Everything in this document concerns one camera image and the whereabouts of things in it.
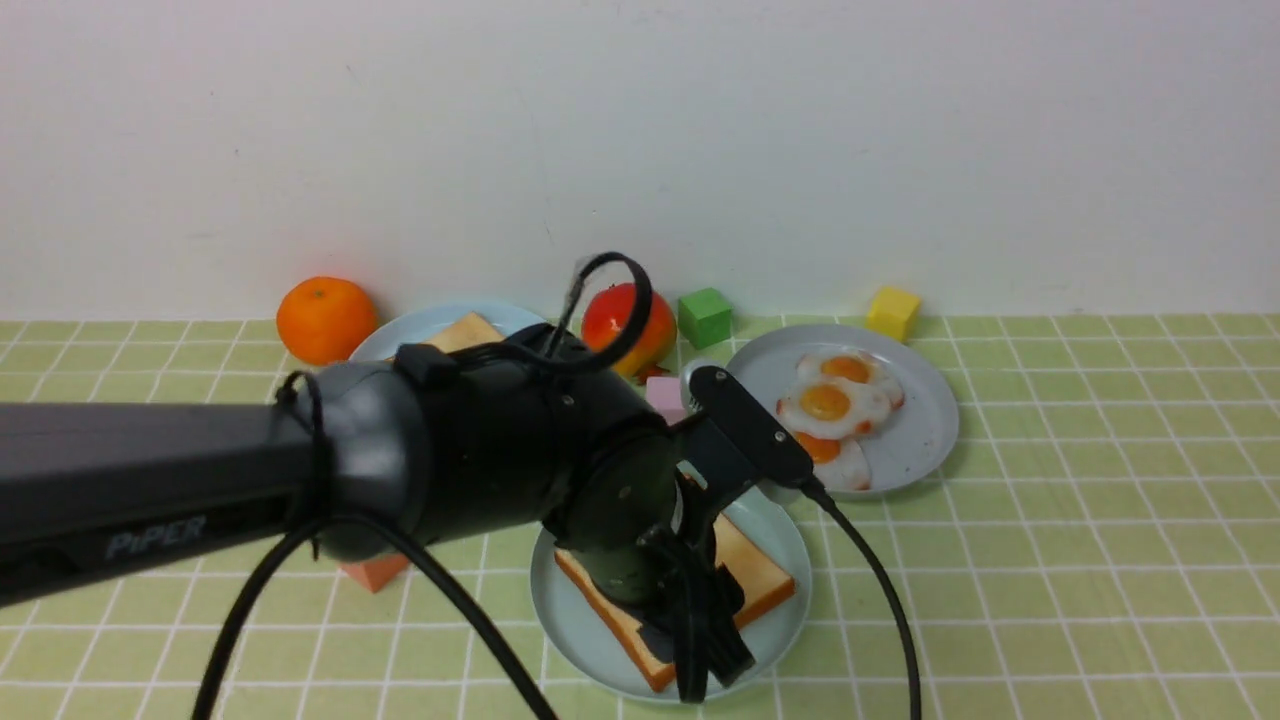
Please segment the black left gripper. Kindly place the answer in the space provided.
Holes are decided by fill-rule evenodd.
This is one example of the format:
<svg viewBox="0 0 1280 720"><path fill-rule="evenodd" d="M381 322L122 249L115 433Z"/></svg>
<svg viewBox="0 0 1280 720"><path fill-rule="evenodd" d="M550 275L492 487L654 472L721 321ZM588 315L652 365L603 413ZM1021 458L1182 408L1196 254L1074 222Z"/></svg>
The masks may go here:
<svg viewBox="0 0 1280 720"><path fill-rule="evenodd" d="M716 520L759 483L703 415L669 429L655 415L591 421L575 473L575 557L591 583L654 634L672 639L680 701L705 700L755 659L737 615L739 582L716 561Z"/></svg>

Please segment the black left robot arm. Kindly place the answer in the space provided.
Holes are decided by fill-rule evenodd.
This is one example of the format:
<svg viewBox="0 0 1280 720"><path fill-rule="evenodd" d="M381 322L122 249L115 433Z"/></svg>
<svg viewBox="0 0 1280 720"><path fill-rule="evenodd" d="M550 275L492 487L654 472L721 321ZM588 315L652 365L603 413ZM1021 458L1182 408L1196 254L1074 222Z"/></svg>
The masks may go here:
<svg viewBox="0 0 1280 720"><path fill-rule="evenodd" d="M6 404L3 606L279 536L216 642L195 711L206 719L250 610L301 544L340 562L396 550L531 694L426 550L540 523L609 601L669 637L694 703L755 660L713 534L749 480L699 491L678 469L691 448L607 354L548 324L294 372L270 404Z"/></svg>

